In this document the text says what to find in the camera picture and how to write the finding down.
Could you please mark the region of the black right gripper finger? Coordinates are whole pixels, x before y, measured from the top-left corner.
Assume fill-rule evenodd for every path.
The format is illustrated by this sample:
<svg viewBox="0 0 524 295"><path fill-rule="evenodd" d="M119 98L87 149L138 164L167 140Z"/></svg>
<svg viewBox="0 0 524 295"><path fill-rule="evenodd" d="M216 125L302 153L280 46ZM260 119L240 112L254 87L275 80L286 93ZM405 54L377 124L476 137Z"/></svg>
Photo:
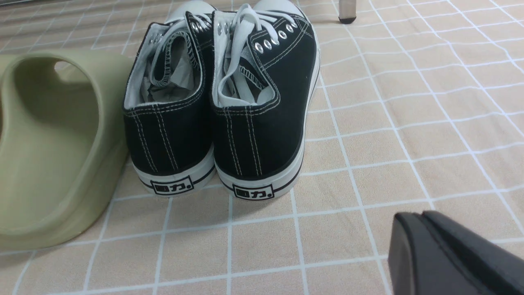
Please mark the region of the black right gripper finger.
<svg viewBox="0 0 524 295"><path fill-rule="evenodd" d="M393 217L395 295L522 295L524 262L438 211Z"/></svg>

